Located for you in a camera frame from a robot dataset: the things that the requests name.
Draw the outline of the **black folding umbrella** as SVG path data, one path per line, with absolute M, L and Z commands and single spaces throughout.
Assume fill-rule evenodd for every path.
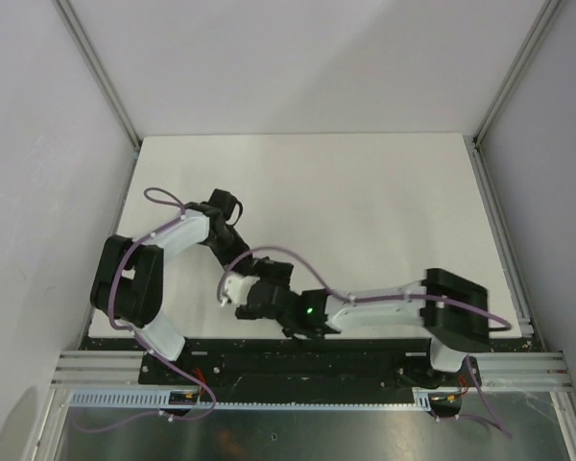
M 324 308 L 329 295 L 323 289 L 297 293 L 291 289 L 294 266 L 287 262 L 257 259 L 253 274 L 258 281 L 240 307 L 242 320 L 273 320 L 288 338 L 304 337 L 322 340 L 331 332 L 325 325 Z

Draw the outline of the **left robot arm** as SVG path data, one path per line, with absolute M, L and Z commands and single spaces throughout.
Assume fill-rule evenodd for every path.
M 106 240 L 90 303 L 107 315 L 114 329 L 132 332 L 145 349 L 174 362 L 185 347 L 185 338 L 162 313 L 165 266 L 202 245 L 226 268 L 249 249 L 231 219 L 243 214 L 243 205 L 222 189 L 214 189 L 208 200 L 199 203 L 185 203 L 153 186 L 143 195 L 154 204 L 175 207 L 177 214 L 139 237 L 114 234 Z

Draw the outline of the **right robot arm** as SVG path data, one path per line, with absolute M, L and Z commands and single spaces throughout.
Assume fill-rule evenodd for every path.
M 231 274 L 222 296 L 237 319 L 275 321 L 291 339 L 363 332 L 378 339 L 394 327 L 422 328 L 431 335 L 427 358 L 435 372 L 459 371 L 467 355 L 490 344 L 488 290 L 440 268 L 399 287 L 335 293 L 297 293 L 274 280 Z

